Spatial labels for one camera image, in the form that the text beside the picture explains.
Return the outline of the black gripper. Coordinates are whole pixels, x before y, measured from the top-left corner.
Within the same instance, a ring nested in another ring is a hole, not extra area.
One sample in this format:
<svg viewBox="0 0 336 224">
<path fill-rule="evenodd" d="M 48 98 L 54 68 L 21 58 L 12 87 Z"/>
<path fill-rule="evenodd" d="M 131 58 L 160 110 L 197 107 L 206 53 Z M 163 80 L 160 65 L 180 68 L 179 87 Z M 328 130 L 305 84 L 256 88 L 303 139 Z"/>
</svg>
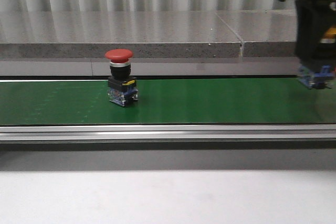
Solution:
<svg viewBox="0 0 336 224">
<path fill-rule="evenodd" d="M 294 0 L 297 11 L 297 41 L 295 53 L 301 62 L 312 59 L 324 33 L 323 22 L 326 9 L 335 0 Z"/>
</svg>

